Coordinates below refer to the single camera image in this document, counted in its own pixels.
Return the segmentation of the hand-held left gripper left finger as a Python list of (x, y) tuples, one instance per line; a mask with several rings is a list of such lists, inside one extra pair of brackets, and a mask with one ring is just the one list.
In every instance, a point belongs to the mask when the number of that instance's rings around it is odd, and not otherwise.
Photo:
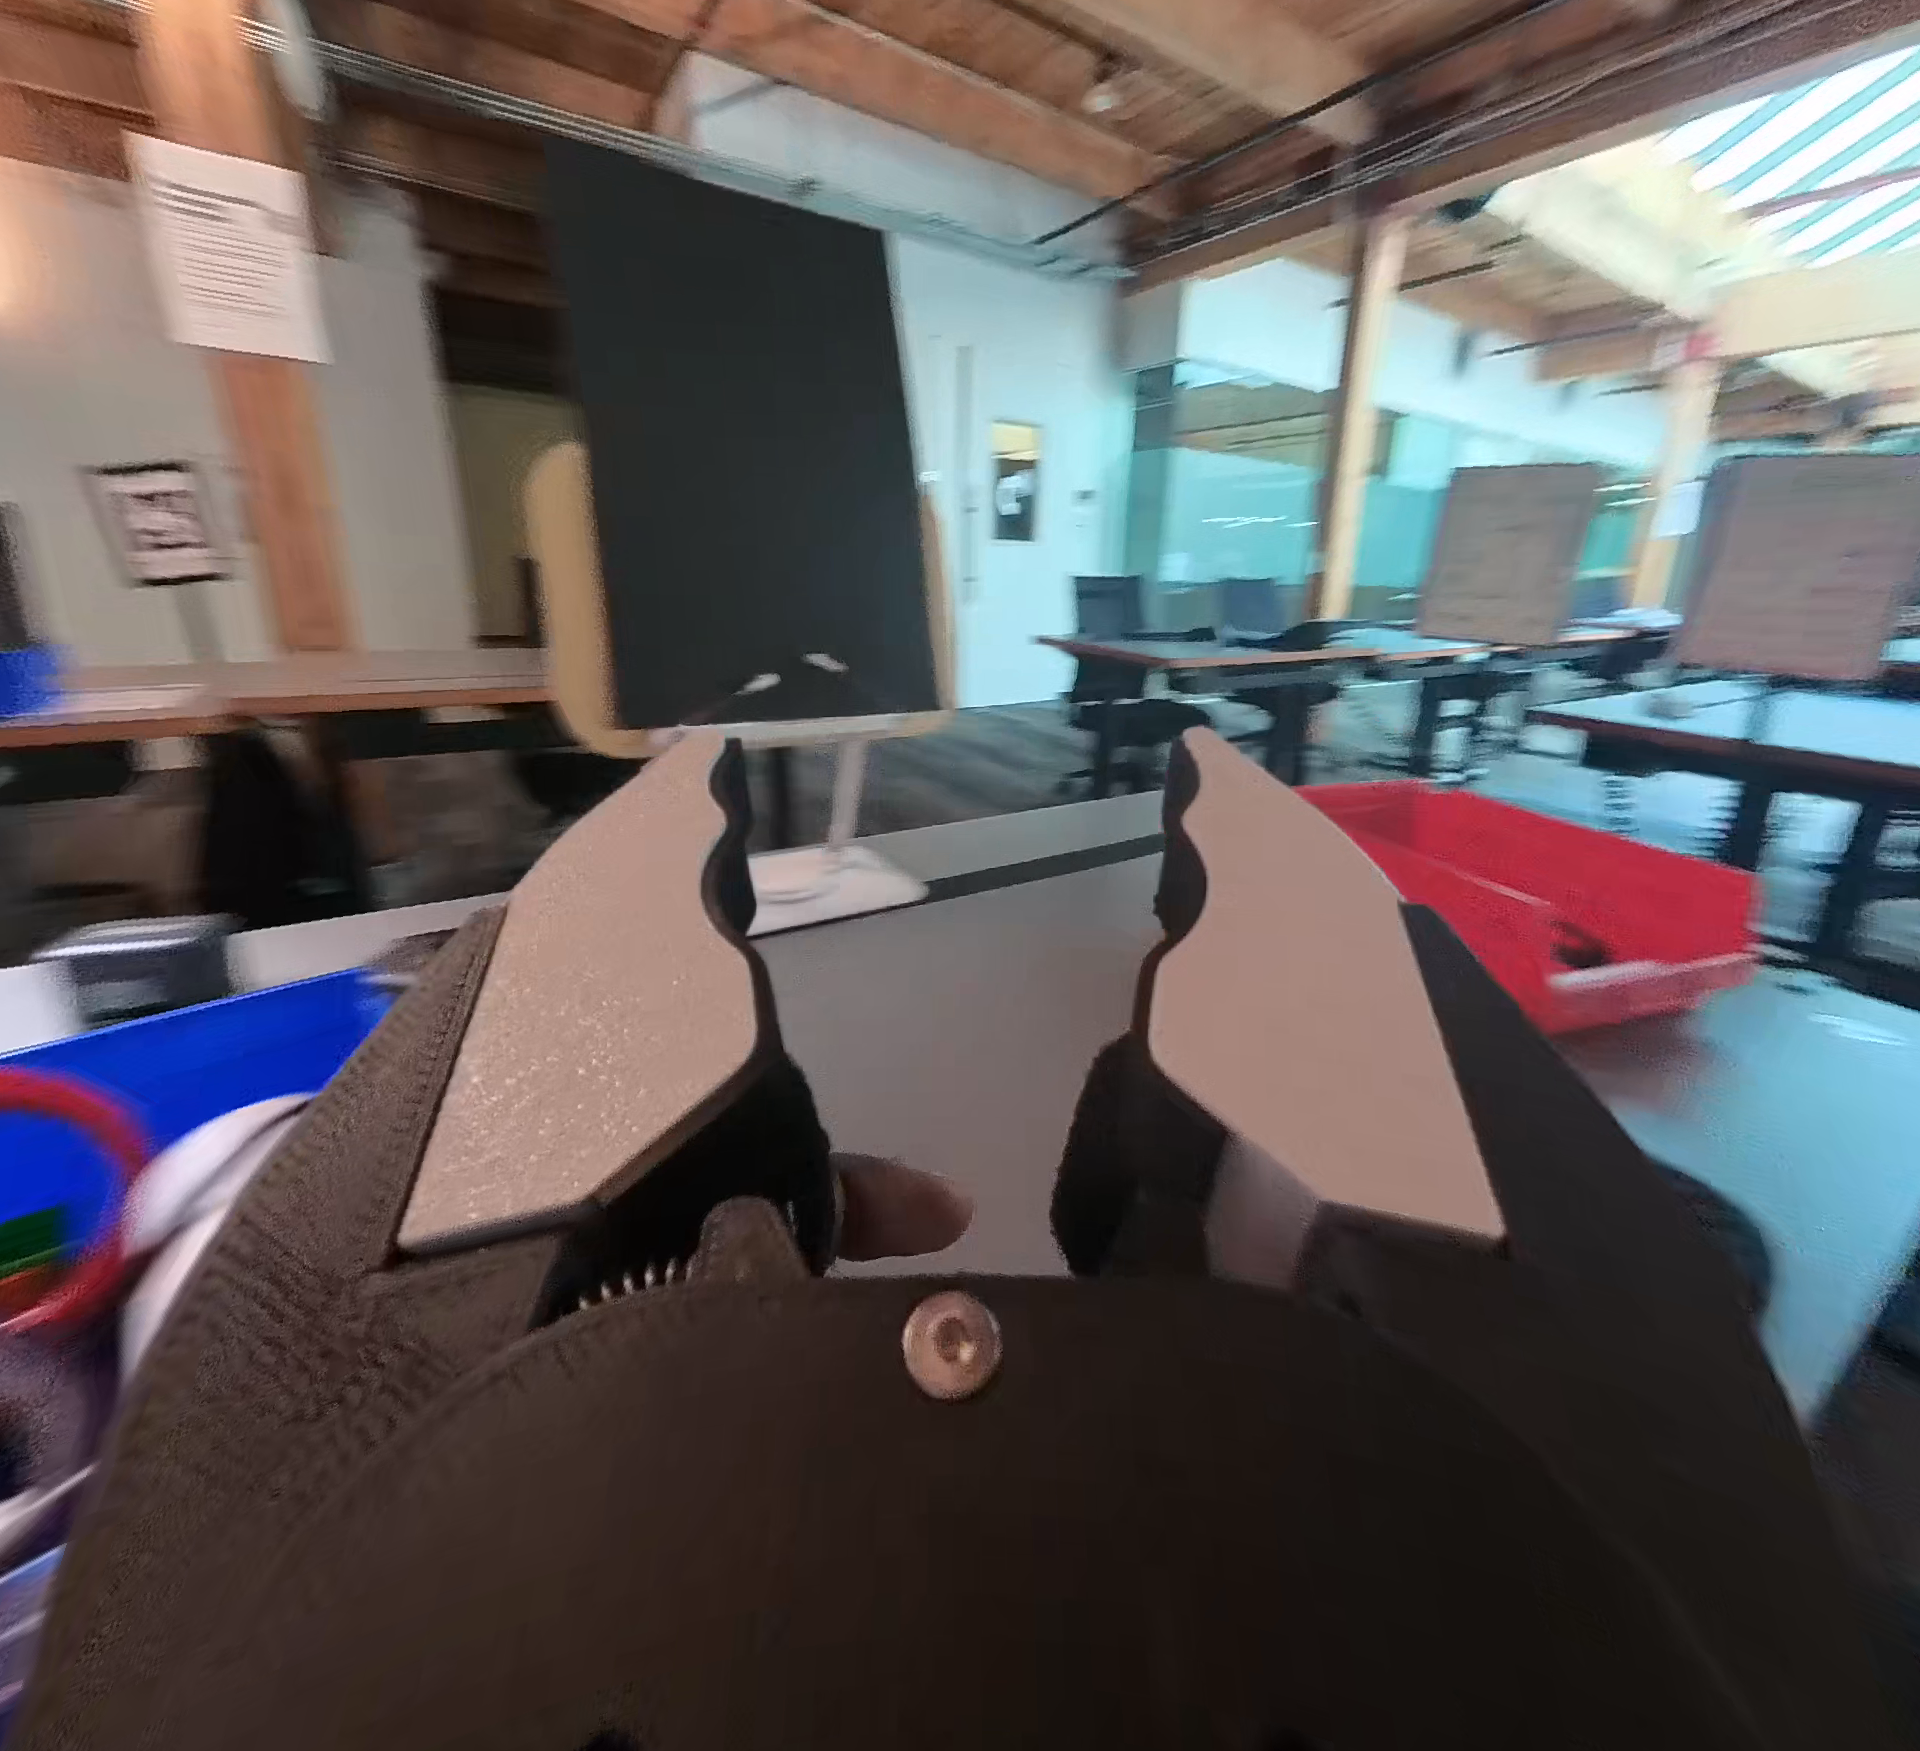
[(396, 1233), (438, 1257), (589, 1218), (774, 1052), (744, 764), (682, 735), (506, 901)]

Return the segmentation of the wood-top office desk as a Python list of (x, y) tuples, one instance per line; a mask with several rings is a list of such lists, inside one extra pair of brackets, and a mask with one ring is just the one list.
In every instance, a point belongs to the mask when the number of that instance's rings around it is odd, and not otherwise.
[(1545, 644), (1500, 645), (1484, 642), (1444, 642), (1402, 637), (1395, 644), (1366, 644), (1353, 637), (1280, 647), (1273, 637), (1261, 642), (1182, 637), (1094, 637), (1079, 633), (1041, 635), (1036, 644), (1077, 665), (1126, 669), (1139, 680), (1181, 676), (1230, 679), (1237, 692), (1265, 692), (1283, 698), (1268, 733), (1262, 760), (1271, 773), (1302, 784), (1302, 754), (1307, 745), (1312, 707), (1303, 692), (1326, 680), (1345, 684), (1379, 672), (1411, 672), (1423, 686), (1417, 731), (1405, 762), (1415, 777), (1429, 779), (1435, 742), (1443, 731), (1444, 690), (1463, 686), (1488, 704), (1513, 688), (1513, 679), (1529, 679), (1549, 663), (1585, 663), (1611, 655), (1623, 644), (1656, 635), (1658, 630), (1636, 622), (1602, 620), (1596, 625), (1563, 630)]

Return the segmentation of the long wooden table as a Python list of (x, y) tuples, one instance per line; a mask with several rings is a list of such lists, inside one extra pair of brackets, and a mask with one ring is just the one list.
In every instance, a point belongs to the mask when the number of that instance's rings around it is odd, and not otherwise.
[(202, 737), (260, 719), (551, 703), (543, 658), (526, 649), (66, 667), (50, 709), (6, 719), (3, 745), (135, 742)]

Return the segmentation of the framed wall sign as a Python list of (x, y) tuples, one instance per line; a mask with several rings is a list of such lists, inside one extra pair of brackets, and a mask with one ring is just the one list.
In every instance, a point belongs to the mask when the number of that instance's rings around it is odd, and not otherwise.
[(227, 584), (234, 554), (203, 471), (188, 460), (84, 466), (80, 486), (132, 587)]

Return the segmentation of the wooden post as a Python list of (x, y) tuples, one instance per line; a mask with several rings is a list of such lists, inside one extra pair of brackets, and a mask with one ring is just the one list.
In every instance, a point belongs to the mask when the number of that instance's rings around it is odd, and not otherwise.
[(1377, 443), (1379, 351), (1400, 293), (1407, 242), (1410, 217), (1403, 211), (1372, 212), (1353, 230), (1309, 587), (1312, 613), (1322, 620), (1350, 616), (1366, 485)]
[[(139, 75), (160, 136), (303, 176), (304, 128), (247, 22), (256, 0), (138, 0)], [(310, 370), (218, 351), (209, 361), (262, 566), (277, 644), (354, 645), (340, 514)]]

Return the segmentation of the person's left hand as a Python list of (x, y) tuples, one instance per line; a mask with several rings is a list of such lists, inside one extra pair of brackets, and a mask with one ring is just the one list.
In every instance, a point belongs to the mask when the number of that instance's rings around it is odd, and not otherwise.
[(833, 1158), (837, 1259), (928, 1259), (972, 1229), (975, 1200), (946, 1176), (865, 1154)]

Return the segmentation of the white round object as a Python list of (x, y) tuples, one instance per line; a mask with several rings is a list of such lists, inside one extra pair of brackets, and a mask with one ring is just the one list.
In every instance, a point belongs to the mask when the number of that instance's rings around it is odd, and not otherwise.
[(121, 1381), (132, 1381), (229, 1211), (292, 1134), (306, 1102), (304, 1092), (283, 1093), (211, 1118), (139, 1174), (124, 1224)]

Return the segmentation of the red plastic bin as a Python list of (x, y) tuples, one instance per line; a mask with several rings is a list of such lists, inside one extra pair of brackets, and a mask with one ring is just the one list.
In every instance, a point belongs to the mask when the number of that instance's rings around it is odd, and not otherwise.
[(1752, 873), (1466, 790), (1303, 795), (1551, 1038), (1686, 1016), (1759, 968)]

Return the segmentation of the dark-top office desk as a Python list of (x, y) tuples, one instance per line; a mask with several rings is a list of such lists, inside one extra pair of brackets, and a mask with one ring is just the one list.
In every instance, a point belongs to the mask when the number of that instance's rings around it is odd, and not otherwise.
[(1889, 873), (1879, 852), (1889, 828), (1919, 815), (1919, 704), (1867, 692), (1730, 684), (1686, 686), (1678, 709), (1658, 711), (1658, 692), (1608, 694), (1537, 707), (1531, 723), (1580, 738), (1581, 762), (1618, 779), (1696, 777), (1737, 792), (1714, 858), (1757, 872), (1774, 805), (1811, 798), (1853, 814), (1849, 835), (1825, 876), (1825, 896), (1801, 943), (1811, 965), (1856, 954), (1866, 911), (1916, 878)]

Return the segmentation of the grey panel on stand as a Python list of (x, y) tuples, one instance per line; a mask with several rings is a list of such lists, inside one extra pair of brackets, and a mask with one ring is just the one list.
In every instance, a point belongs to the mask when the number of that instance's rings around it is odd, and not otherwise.
[(1895, 454), (1730, 459), (1712, 469), (1680, 669), (1871, 680), (1916, 587), (1919, 462)]
[(1415, 632), (1517, 653), (1559, 642), (1602, 485), (1593, 465), (1457, 471)]

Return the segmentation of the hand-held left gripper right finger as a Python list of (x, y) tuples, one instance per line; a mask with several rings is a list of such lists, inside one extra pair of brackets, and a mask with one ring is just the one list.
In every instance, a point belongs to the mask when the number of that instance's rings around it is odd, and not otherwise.
[(1222, 1139), (1202, 1190), (1214, 1277), (1303, 1279), (1341, 1229), (1505, 1246), (1398, 893), (1217, 731), (1167, 767), (1156, 914), (1139, 1043)]

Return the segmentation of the white paper notice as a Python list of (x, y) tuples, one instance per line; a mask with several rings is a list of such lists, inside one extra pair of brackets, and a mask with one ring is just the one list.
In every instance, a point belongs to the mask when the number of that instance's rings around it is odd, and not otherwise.
[(128, 134), (162, 322), (182, 348), (328, 365), (304, 180), (281, 165)]

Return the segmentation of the black office chair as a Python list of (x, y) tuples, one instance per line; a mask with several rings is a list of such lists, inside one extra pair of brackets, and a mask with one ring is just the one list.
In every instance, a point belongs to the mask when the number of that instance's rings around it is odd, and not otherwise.
[[(1144, 593), (1135, 575), (1073, 580), (1076, 635), (1083, 642), (1141, 640)], [(1139, 793), (1162, 779), (1167, 748), (1207, 725), (1185, 701), (1151, 697), (1145, 672), (1109, 661), (1073, 661), (1066, 698), (1070, 728), (1091, 740), (1091, 764), (1058, 781), (1066, 798)]]

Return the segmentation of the black panel on white stand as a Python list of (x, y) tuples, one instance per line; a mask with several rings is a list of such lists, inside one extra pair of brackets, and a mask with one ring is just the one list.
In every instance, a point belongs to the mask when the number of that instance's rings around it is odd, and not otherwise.
[(870, 753), (957, 697), (885, 234), (559, 136), (541, 193), (586, 435), (522, 489), (560, 723), (768, 758), (760, 934), (924, 901), (854, 837)]

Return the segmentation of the grey box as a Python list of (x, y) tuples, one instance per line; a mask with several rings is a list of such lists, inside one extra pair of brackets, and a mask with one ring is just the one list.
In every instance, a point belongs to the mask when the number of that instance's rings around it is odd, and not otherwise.
[(227, 998), (232, 924), (223, 914), (95, 924), (34, 960), (61, 976), (84, 1028), (110, 1028)]

